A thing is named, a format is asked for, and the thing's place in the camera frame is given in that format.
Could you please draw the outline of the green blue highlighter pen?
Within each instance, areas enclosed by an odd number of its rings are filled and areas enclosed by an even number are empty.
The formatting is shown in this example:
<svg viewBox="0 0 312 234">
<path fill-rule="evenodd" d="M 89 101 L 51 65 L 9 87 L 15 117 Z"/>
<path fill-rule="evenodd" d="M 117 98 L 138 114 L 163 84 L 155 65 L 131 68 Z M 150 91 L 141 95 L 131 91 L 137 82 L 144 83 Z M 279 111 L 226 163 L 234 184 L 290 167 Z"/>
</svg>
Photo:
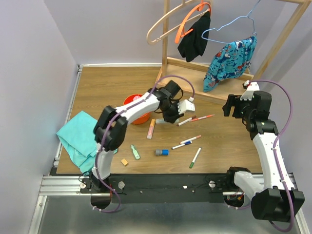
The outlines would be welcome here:
<svg viewBox="0 0 312 234">
<path fill-rule="evenodd" d="M 156 119 L 156 124 L 171 124 L 170 122 L 166 122 L 164 119 Z M 177 119 L 174 124 L 178 124 L 179 123 L 179 119 Z"/>
</svg>

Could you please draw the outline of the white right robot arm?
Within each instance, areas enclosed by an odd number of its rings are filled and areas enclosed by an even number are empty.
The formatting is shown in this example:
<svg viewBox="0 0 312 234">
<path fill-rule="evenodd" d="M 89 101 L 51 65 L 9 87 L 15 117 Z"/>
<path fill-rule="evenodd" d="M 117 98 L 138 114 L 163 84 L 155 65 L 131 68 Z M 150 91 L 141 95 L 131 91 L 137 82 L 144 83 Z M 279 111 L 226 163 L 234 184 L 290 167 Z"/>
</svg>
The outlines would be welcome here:
<svg viewBox="0 0 312 234">
<path fill-rule="evenodd" d="M 283 164 L 277 125 L 269 119 L 271 102 L 271 94 L 264 91 L 252 91 L 247 98 L 228 96 L 222 108 L 224 116 L 232 115 L 244 123 L 260 158 L 263 184 L 258 183 L 248 169 L 231 167 L 224 185 L 230 191 L 240 188 L 244 192 L 251 202 L 254 218 L 291 222 L 305 197 L 295 188 Z"/>
</svg>

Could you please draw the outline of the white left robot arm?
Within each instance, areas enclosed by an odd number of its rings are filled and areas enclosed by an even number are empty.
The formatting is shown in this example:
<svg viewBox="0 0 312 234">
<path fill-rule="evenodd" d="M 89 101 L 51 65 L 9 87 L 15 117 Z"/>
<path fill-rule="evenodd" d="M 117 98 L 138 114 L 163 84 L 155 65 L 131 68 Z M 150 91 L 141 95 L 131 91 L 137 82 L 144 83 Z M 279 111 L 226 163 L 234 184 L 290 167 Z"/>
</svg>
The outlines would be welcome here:
<svg viewBox="0 0 312 234">
<path fill-rule="evenodd" d="M 179 92 L 183 91 L 171 80 L 165 87 L 149 89 L 132 103 L 116 108 L 104 108 L 93 130 L 98 151 L 90 179 L 96 192 L 102 193 L 110 188 L 107 177 L 111 174 L 114 150 L 124 142 L 128 125 L 141 115 L 157 109 L 160 109 L 164 121 L 171 124 L 183 116 L 178 110 L 180 99 L 175 99 Z"/>
</svg>

